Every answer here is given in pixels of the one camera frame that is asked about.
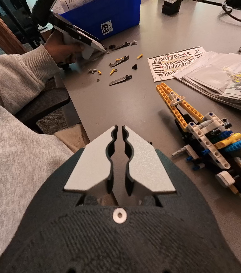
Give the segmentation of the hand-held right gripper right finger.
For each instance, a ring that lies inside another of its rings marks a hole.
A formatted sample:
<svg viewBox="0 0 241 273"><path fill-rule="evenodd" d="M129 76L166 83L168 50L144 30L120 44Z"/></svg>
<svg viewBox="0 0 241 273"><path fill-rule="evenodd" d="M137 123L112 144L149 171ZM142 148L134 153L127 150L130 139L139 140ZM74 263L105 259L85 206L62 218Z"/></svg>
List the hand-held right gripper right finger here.
<svg viewBox="0 0 241 273"><path fill-rule="evenodd" d="M125 155L125 189L136 205L144 198L176 194L173 185L156 149L128 126L122 126Z"/></svg>

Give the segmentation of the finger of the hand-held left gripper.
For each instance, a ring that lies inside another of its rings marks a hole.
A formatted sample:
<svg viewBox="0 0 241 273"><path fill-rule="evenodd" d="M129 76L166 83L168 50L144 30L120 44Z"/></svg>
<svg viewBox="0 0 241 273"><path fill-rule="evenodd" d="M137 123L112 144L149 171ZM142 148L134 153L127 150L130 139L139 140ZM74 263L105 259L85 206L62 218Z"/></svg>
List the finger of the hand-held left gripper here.
<svg viewBox="0 0 241 273"><path fill-rule="evenodd" d="M88 38L88 40L90 40L89 42L87 42L87 44L89 44L89 46L91 46L92 48L99 50L101 52L106 52L107 50L105 49L105 47L102 45L101 41L96 38L95 36L91 35L90 33L84 31L84 30L78 30L78 33L81 34L82 36Z"/></svg>

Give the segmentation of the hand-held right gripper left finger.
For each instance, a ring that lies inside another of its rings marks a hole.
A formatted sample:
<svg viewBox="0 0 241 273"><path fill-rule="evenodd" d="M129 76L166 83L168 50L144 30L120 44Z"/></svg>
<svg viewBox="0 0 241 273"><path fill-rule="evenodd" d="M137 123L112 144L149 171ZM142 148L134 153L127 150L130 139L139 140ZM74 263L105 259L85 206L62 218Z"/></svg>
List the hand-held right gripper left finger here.
<svg viewBox="0 0 241 273"><path fill-rule="evenodd" d="M113 161L118 125L114 125L86 145L71 172L64 190L101 199L112 193Z"/></svg>

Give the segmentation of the yellow white lego vehicle model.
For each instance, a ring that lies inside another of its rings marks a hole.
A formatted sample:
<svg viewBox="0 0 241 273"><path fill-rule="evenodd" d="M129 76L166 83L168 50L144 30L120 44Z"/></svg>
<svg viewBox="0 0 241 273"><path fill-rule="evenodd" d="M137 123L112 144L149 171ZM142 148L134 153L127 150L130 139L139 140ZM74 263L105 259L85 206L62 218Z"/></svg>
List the yellow white lego vehicle model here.
<svg viewBox="0 0 241 273"><path fill-rule="evenodd" d="M187 153L186 160L193 163L193 170L207 169L224 188L241 197L241 133L234 133L228 119L211 111L202 115L163 82L156 91L173 115L185 143L172 157Z"/></svg>

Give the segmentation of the person's left forearm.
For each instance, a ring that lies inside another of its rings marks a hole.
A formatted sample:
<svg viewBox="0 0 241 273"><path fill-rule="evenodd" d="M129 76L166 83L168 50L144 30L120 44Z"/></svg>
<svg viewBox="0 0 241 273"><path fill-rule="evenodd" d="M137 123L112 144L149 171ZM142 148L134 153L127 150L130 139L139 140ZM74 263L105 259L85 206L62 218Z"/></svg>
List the person's left forearm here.
<svg viewBox="0 0 241 273"><path fill-rule="evenodd" d="M22 55L0 55L0 107L16 114L59 70L42 45Z"/></svg>

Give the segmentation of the black lego blade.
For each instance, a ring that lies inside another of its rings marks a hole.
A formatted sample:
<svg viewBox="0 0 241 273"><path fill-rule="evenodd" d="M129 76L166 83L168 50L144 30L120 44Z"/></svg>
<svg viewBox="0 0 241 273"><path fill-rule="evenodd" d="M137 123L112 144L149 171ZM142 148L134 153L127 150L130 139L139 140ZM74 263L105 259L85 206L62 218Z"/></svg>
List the black lego blade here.
<svg viewBox="0 0 241 273"><path fill-rule="evenodd" d="M114 50L118 50L118 49L127 47L129 45L130 45L130 42L125 42L125 43L123 43L121 45L117 45L117 46L115 44L112 44L112 45L109 46L109 49L112 50L112 51L114 51Z"/></svg>
<svg viewBox="0 0 241 273"><path fill-rule="evenodd" d="M115 63L110 63L110 67L113 68L113 67L115 67L115 66L117 66L117 65L119 65L119 64L121 64L121 63L123 63L125 61L127 61L128 59L129 59L129 55L124 56L123 60L117 61Z"/></svg>
<svg viewBox="0 0 241 273"><path fill-rule="evenodd" d="M126 75L122 78L119 78L117 80L114 80L112 82L109 83L109 86L112 86L112 85L115 85L115 84L119 84L119 83L122 83L122 82L126 82L127 80L130 80L132 78L132 75L129 74L129 75Z"/></svg>

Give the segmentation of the person's left hand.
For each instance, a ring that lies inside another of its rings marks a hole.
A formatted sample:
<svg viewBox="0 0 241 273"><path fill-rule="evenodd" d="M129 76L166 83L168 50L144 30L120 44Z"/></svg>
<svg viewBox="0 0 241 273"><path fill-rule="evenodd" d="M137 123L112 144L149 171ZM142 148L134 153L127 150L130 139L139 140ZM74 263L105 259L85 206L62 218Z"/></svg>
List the person's left hand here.
<svg viewBox="0 0 241 273"><path fill-rule="evenodd" d="M55 63L72 64L76 62L76 54L81 53L84 50L84 45L82 43L71 43L66 45L63 41L63 33L54 30L44 44L44 48L53 58Z"/></svg>

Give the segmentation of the white paper sheets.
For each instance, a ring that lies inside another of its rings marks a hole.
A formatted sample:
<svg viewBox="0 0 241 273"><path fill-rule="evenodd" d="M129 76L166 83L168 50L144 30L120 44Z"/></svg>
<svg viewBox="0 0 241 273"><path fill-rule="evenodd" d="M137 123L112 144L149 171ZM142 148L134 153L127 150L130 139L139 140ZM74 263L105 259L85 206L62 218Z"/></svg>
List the white paper sheets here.
<svg viewBox="0 0 241 273"><path fill-rule="evenodd" d="M52 11L61 15L90 2L93 2L93 0L57 0L52 7Z"/></svg>

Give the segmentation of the person's khaki trouser leg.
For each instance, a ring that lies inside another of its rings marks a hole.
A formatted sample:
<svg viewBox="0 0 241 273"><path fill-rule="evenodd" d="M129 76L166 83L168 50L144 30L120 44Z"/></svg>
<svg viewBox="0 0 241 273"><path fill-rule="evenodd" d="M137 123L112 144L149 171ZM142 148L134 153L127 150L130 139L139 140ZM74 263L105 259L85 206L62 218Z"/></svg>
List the person's khaki trouser leg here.
<svg viewBox="0 0 241 273"><path fill-rule="evenodd" d="M84 148L90 143L90 140L81 123L65 128L53 134L73 153Z"/></svg>

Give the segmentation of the blue plastic bin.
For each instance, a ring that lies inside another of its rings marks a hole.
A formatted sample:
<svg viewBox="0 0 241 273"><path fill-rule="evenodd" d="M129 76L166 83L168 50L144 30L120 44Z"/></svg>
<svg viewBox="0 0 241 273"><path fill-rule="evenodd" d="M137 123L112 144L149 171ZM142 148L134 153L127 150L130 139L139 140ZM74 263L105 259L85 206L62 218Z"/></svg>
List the blue plastic bin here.
<svg viewBox="0 0 241 273"><path fill-rule="evenodd" d="M140 0L95 0L61 16L99 40L104 40L138 25L140 5Z"/></svg>

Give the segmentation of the person's grey sweatshirt torso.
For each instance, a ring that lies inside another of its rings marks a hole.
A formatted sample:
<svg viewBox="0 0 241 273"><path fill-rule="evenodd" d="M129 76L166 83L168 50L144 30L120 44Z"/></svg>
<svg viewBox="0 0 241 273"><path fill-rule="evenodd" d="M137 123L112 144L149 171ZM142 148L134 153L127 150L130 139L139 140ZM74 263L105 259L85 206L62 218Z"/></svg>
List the person's grey sweatshirt torso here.
<svg viewBox="0 0 241 273"><path fill-rule="evenodd" d="M56 136L35 133L0 107L0 256L36 192L73 154Z"/></svg>

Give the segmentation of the zebra striped sticker sheet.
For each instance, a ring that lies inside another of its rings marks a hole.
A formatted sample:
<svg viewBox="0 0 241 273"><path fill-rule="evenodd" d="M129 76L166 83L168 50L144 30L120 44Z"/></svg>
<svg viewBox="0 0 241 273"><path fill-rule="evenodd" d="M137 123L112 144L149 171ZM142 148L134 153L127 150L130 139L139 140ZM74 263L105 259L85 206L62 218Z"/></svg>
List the zebra striped sticker sheet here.
<svg viewBox="0 0 241 273"><path fill-rule="evenodd" d="M202 46L148 58L154 82L174 78L174 74L191 65L206 53Z"/></svg>

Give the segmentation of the black flat device stack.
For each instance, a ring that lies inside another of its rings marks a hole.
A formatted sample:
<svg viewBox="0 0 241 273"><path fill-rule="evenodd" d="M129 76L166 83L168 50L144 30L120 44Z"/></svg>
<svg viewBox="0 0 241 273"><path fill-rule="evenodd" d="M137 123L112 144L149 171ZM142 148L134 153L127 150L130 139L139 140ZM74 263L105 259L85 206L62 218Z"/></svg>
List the black flat device stack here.
<svg viewBox="0 0 241 273"><path fill-rule="evenodd" d="M174 15L179 12L183 0L164 0L161 12L166 15Z"/></svg>

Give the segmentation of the instruction booklet stack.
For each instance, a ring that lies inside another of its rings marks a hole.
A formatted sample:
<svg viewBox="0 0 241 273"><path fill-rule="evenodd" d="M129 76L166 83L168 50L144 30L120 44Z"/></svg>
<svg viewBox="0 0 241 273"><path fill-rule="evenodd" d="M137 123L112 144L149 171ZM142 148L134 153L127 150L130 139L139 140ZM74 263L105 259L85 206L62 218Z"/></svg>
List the instruction booklet stack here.
<svg viewBox="0 0 241 273"><path fill-rule="evenodd" d="M241 111L241 55L207 52L174 78L199 93Z"/></svg>

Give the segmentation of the wooden post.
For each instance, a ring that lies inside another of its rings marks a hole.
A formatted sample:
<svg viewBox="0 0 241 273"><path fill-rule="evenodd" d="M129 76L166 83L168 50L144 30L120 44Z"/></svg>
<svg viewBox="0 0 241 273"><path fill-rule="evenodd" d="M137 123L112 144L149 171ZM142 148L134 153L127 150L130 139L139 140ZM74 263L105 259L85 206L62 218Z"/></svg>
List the wooden post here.
<svg viewBox="0 0 241 273"><path fill-rule="evenodd" d="M0 48L6 54L25 54L27 50L0 18Z"/></svg>

